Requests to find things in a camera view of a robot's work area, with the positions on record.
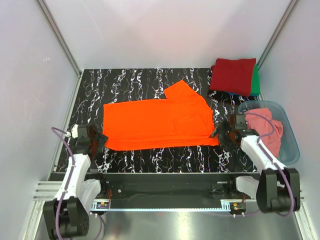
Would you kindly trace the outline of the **orange t shirt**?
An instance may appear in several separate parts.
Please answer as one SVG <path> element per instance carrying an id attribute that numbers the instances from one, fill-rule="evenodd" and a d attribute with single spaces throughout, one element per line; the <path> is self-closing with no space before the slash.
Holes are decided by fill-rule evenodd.
<path id="1" fill-rule="evenodd" d="M 103 106 L 105 146 L 115 151 L 217 146 L 213 111 L 183 80 L 164 90 L 164 99 Z"/>

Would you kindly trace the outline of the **clear blue plastic bin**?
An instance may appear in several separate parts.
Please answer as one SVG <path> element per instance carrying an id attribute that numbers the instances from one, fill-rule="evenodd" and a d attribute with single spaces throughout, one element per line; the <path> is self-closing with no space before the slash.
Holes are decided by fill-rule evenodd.
<path id="1" fill-rule="evenodd" d="M 273 128 L 265 119 L 255 114 L 264 116 L 275 127 L 272 135 L 262 138 L 268 150 L 285 165 L 292 165 L 298 161 L 300 151 L 292 131 L 285 110 L 272 101 L 251 100 L 240 104 L 239 113 L 253 113 L 245 117 L 248 128 L 256 130 L 259 135 L 272 132 Z"/>

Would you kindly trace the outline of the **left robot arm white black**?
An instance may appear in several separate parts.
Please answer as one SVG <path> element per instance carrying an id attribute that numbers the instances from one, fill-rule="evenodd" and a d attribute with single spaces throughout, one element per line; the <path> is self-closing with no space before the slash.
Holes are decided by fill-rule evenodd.
<path id="1" fill-rule="evenodd" d="M 69 153 L 68 166 L 61 186 L 52 200 L 43 205 L 43 216 L 51 240 L 84 237 L 90 227 L 90 207 L 95 198 L 103 198 L 108 186 L 102 177 L 85 179 L 96 155 L 108 137 L 94 124 L 75 124 L 71 131 L 51 130 Z"/>

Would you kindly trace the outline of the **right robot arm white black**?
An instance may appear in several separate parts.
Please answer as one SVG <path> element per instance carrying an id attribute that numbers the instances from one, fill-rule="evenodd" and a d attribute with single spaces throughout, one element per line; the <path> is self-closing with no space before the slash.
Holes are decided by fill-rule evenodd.
<path id="1" fill-rule="evenodd" d="M 269 123 L 271 132 L 260 135 L 248 127 L 245 113 L 237 113 L 216 126 L 210 137 L 218 138 L 227 150 L 239 146 L 259 172 L 259 179 L 249 175 L 236 177 L 227 185 L 228 195 L 236 199 L 246 194 L 256 200 L 262 213 L 286 217 L 301 207 L 300 174 L 281 163 L 265 146 L 263 139 L 274 134 L 276 127 L 265 116 L 262 119 Z"/>

